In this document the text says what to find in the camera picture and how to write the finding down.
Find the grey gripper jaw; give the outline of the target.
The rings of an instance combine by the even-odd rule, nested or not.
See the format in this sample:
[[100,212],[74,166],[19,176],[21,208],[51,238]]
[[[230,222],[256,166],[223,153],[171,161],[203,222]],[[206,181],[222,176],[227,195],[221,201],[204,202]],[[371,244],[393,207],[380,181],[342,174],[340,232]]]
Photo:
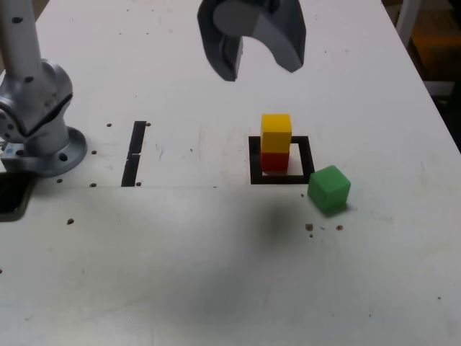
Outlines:
[[269,49],[276,63],[293,73],[303,67],[306,28],[299,1],[224,1],[213,13],[215,26],[232,38],[250,37]]
[[205,55],[224,81],[236,81],[243,52],[243,1],[202,1],[197,21]]

